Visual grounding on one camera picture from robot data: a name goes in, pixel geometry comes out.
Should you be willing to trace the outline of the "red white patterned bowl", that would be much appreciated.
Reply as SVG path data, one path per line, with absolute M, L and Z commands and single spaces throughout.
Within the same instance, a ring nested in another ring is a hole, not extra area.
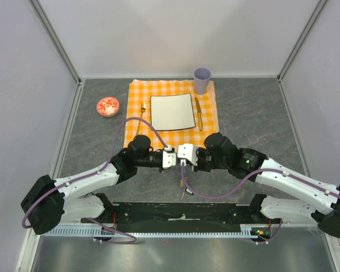
M 96 110 L 103 117 L 112 117 L 120 110 L 120 102 L 115 97 L 104 97 L 97 103 Z

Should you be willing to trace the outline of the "white square plate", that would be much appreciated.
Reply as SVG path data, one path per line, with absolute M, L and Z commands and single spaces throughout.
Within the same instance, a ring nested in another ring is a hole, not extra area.
M 157 131 L 191 129 L 196 126 L 191 94 L 151 96 L 151 125 Z

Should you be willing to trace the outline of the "black key tag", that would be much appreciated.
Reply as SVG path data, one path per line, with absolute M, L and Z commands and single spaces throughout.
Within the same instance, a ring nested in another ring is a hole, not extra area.
M 188 188 L 185 189 L 185 192 L 188 193 L 188 194 L 190 194 L 190 195 L 192 195 L 192 196 L 194 195 L 194 193 L 191 192 Z

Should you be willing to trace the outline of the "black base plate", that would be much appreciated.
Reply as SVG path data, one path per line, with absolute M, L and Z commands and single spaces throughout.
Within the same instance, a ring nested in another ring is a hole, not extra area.
M 107 204 L 95 220 L 114 223 L 117 230 L 127 233 L 239 232 L 242 224 L 280 222 L 252 214 L 248 205 L 233 203 L 118 202 Z

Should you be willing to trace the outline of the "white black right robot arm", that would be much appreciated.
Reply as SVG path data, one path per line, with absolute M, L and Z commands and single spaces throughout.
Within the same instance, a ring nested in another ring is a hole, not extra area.
M 237 148 L 221 133 L 206 137 L 194 152 L 196 171 L 228 171 L 241 182 L 274 187 L 301 201 L 299 214 L 340 239 L 340 184 L 327 184 L 295 172 L 251 148 Z

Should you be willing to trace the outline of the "lilac plastic cup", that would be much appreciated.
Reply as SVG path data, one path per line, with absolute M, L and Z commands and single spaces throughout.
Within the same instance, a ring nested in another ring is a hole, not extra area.
M 198 95 L 204 95 L 211 78 L 211 72 L 206 68 L 198 68 L 194 71 L 194 91 Z

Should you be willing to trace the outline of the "gold fork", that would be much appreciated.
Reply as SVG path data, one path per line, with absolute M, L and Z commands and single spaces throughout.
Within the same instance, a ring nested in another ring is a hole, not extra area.
M 140 116 L 139 116 L 139 118 L 142 118 L 142 117 L 143 117 L 143 114 L 144 114 L 145 111 L 146 111 L 146 102 L 143 101 L 143 102 L 141 103 Z M 141 121 L 138 121 L 138 126 L 137 126 L 137 130 L 136 130 L 136 134 L 135 134 L 135 135 L 138 135 L 138 134 L 139 134 L 140 126 L 141 126 Z

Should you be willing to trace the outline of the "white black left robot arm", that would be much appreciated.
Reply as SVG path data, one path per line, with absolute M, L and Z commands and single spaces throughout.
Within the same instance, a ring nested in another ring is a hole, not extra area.
M 24 211 L 22 226 L 32 228 L 37 235 L 45 234 L 64 219 L 65 206 L 79 197 L 132 178 L 138 167 L 162 171 L 176 164 L 174 147 L 167 145 L 153 150 L 150 144 L 149 137 L 138 135 L 126 148 L 96 168 L 56 180 L 49 175 L 41 176 L 20 204 Z

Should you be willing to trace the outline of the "gold knife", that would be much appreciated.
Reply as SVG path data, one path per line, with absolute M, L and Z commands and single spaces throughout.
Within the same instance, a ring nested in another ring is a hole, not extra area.
M 195 97 L 195 104 L 197 108 L 199 130 L 202 131 L 203 130 L 202 111 L 201 111 L 201 106 L 200 106 L 200 103 L 197 97 Z

